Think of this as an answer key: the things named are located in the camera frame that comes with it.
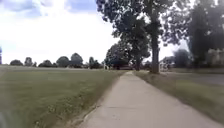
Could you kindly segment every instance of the paved path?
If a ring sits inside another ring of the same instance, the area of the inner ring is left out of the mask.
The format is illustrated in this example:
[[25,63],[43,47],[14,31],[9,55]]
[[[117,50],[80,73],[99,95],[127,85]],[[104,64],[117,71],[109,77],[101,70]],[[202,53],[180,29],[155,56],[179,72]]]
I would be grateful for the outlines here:
[[123,75],[81,128],[223,128],[191,107],[145,83]]

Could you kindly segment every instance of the park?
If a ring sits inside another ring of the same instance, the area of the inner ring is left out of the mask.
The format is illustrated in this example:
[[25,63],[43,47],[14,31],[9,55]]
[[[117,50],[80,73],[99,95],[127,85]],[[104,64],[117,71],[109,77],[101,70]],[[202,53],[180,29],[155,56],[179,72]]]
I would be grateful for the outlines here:
[[[222,0],[94,5],[118,39],[103,60],[76,49],[53,61],[26,55],[5,63],[0,48],[0,128],[224,127]],[[164,47],[183,43],[161,58]]]

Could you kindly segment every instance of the tree trunk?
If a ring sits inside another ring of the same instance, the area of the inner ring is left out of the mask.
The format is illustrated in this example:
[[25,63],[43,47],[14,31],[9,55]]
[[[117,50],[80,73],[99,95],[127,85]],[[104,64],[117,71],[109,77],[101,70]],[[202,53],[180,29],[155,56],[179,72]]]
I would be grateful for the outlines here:
[[152,73],[159,73],[159,45],[157,35],[152,35]]

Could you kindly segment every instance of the field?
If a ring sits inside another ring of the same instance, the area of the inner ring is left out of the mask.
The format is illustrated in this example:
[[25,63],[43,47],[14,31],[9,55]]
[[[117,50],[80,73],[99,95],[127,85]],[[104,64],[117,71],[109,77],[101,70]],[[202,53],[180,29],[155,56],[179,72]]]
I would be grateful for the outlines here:
[[197,83],[190,79],[135,72],[137,76],[224,124],[224,86]]
[[51,128],[88,110],[122,71],[1,68],[0,127]]

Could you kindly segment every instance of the green grass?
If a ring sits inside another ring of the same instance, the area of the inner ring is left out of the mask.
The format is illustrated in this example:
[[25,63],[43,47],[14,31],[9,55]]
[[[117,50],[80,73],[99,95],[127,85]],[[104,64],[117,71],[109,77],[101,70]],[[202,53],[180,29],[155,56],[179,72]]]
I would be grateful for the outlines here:
[[172,68],[170,71],[179,73],[224,74],[224,68],[199,68],[199,69]]
[[224,87],[204,85],[163,75],[135,72],[137,76],[164,92],[191,105],[210,118],[224,124]]
[[0,127],[7,123],[7,128],[51,128],[57,122],[65,123],[88,110],[121,74],[103,70],[7,70],[0,79]]

